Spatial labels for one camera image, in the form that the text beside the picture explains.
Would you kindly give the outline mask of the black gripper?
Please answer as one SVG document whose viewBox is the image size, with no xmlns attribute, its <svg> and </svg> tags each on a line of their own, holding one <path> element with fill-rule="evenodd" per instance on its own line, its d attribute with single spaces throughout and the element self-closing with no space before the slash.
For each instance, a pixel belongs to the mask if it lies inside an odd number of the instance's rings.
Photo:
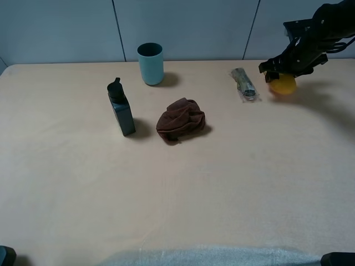
<svg viewBox="0 0 355 266">
<path fill-rule="evenodd" d="M 318 49 L 318 41 L 310 35 L 311 19 L 284 22 L 283 26 L 290 44 L 279 57 L 270 58 L 258 66 L 267 83 L 278 80 L 280 71 L 294 73 L 292 76 L 298 78 L 312 74 L 314 67 L 328 62 L 325 52 Z"/>
</svg>

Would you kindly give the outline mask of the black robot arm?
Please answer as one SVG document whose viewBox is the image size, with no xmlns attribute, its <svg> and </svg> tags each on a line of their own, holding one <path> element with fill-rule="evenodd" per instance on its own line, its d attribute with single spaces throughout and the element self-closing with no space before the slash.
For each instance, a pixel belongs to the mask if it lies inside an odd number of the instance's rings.
<svg viewBox="0 0 355 266">
<path fill-rule="evenodd" d="M 328 54 L 344 51 L 354 42 L 354 1 L 323 4 L 311 19 L 284 22 L 290 40 L 278 56 L 259 65 L 270 83 L 288 74 L 296 78 L 312 74 L 328 62 Z"/>
</svg>

